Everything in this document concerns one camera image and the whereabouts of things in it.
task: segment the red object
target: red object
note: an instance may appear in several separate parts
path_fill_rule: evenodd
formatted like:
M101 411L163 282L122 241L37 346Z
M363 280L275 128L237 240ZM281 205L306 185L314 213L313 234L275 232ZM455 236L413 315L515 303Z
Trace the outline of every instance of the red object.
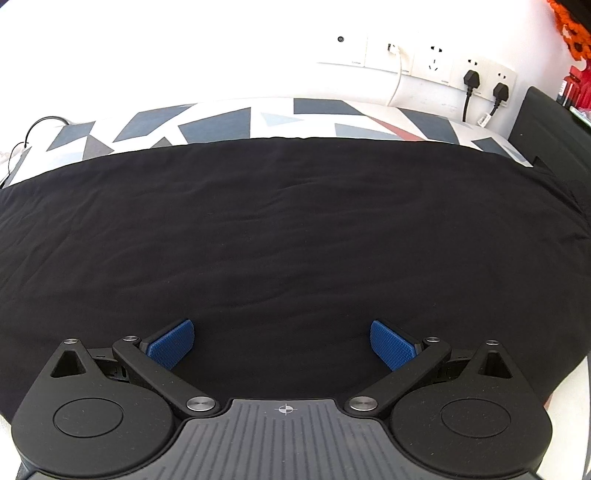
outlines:
M587 67L581 72L581 92L576 108L591 108L591 61L587 60Z
M558 98L556 99L560 105L570 108L571 105L577 102L577 99L579 98L579 83L581 81L582 73L583 72L581 72L577 67L572 66L570 68L570 73L564 77L562 86L560 87L560 91L558 93Z
M591 60L587 60L587 67L581 72L581 84L591 82Z
M579 99L575 104L576 108L591 108L591 82L587 82L581 86Z

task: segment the circular disc cover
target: circular disc cover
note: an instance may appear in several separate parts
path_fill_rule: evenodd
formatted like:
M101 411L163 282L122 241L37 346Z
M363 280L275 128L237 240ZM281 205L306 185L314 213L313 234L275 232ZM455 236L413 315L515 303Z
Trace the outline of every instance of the circular disc cover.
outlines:
M441 473L505 478L536 468L550 422L533 395L495 385L498 379L481 377L477 388L451 381L409 393L391 414L395 439Z

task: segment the wall outlet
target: wall outlet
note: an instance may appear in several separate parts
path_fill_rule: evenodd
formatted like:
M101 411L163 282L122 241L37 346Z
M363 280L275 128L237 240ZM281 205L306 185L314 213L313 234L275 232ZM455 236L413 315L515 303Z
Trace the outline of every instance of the wall outlet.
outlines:
M322 32L314 49L319 63L335 63L363 67L367 35L360 35L351 30Z
M467 53L460 54L453 62L449 86L467 91L468 87L464 84L464 76L468 70L474 70L480 76L480 86L474 89L473 94L482 96L482 85L489 75L490 66L491 61L484 57Z
M369 69L398 72L398 59L388 51L389 45L398 45L402 59L402 74L410 75L413 70L414 50L410 46L401 47L386 36L370 35L365 54L365 67Z
M505 67L500 63L491 61L488 67L488 74L484 80L481 79L480 81L482 84L480 86L480 94L478 94L478 96L486 98L491 102L495 101L495 96L492 94L492 92L496 85L499 82L507 85L509 87L509 100L501 103L501 106L505 106L507 103L509 103L509 101L511 101L511 96L513 95L513 90L515 89L515 83L517 82L517 74L509 67Z
M412 76L449 85L452 67L452 51L439 44L430 44L416 50Z

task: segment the crosshair marking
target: crosshair marking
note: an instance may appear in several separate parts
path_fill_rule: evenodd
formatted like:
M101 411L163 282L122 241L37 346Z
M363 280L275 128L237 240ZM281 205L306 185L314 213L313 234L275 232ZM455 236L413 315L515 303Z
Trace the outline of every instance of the crosshair marking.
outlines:
M297 410L297 408L294 408L286 403L285 405L282 405L281 407L276 408L275 410L279 410L281 413L283 413L283 415L287 415L288 413Z

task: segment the black fabric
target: black fabric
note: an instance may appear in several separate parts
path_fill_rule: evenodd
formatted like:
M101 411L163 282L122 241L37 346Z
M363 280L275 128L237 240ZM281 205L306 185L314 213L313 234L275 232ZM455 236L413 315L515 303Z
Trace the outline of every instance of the black fabric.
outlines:
M590 254L564 184L457 145L273 138L84 161L0 192L0 411L64 338L105 347L183 317L196 344L174 371L221 401L344 401L388 372L376 317L455 348L498 339L545 400L591 349Z

